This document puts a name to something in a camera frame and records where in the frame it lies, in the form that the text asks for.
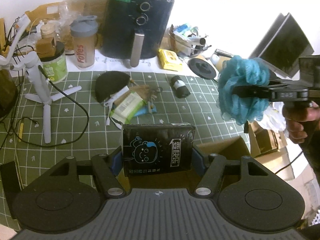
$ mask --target silver bolt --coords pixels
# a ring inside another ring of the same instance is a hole
[[[211,193],[211,190],[206,187],[199,187],[196,189],[196,193],[200,196],[207,196]]]
[[[108,194],[111,196],[119,196],[123,193],[123,190],[118,187],[112,187],[108,189]]]

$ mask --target black handle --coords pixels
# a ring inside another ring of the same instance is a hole
[[[312,101],[292,101],[292,102],[285,102],[285,107],[287,108],[307,108],[313,107]],[[316,131],[316,127],[320,120],[308,121],[308,122],[301,122],[303,125],[303,130],[307,133],[307,138],[305,138],[304,142],[301,143],[302,146],[307,146],[311,140],[312,136]]]

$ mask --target black pouch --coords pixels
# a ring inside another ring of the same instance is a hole
[[[193,125],[124,124],[122,133],[126,177],[190,170]]]

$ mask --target small brown box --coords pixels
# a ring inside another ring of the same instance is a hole
[[[39,58],[53,57],[56,53],[56,47],[54,45],[54,38],[49,37],[40,39],[36,44],[36,51]]]

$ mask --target cartoon character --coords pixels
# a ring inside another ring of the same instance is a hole
[[[132,153],[133,158],[137,163],[153,163],[158,157],[158,149],[154,142],[142,141],[139,136],[130,143],[130,146],[134,147]]]

